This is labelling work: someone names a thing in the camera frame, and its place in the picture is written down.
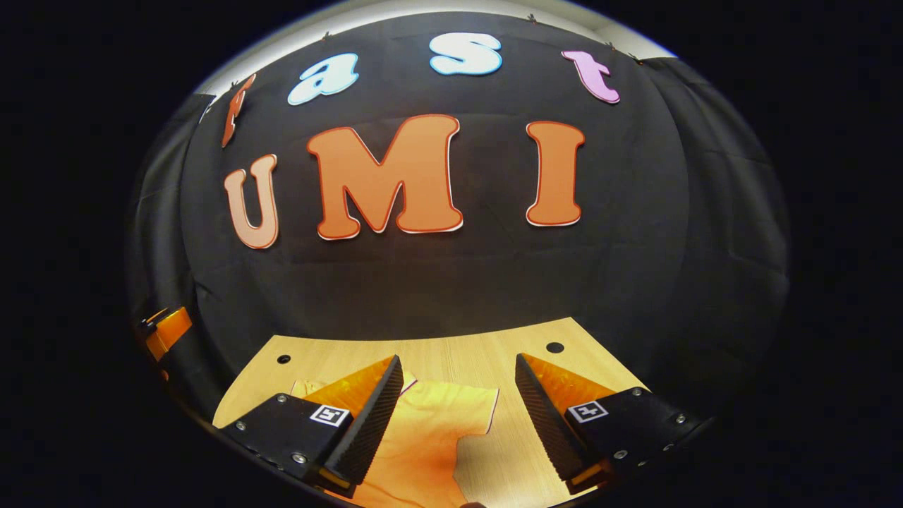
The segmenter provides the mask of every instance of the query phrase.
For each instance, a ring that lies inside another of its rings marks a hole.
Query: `wooden table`
[[[550,342],[564,350],[549,353]],[[464,496],[488,508],[540,508],[568,494],[533,429],[514,382],[515,356],[532,354],[614,391],[645,385],[570,317],[485,334],[408,341],[332,341],[274,335],[238,375],[219,403],[223,428],[298,380],[336,381],[389,355],[420,380],[499,389],[491,431],[458,443],[454,477]],[[291,361],[276,359],[288,354]]]

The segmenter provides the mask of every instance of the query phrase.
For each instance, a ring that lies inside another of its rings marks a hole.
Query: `orange t-shirt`
[[[295,383],[293,395],[315,388]],[[459,508],[467,503],[454,479],[458,439],[489,432],[498,389],[419,381],[405,372],[405,388],[386,427],[364,483],[349,499],[365,508]]]

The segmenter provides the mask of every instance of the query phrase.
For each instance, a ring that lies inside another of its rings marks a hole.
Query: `white letter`
[[[444,33],[430,41],[430,50],[443,56],[430,59],[440,74],[490,74],[502,65],[502,43],[485,33]]]
[[[342,53],[311,66],[301,73],[301,82],[288,94],[292,106],[303,104],[319,95],[332,95],[350,87],[358,80],[354,64],[358,55]]]

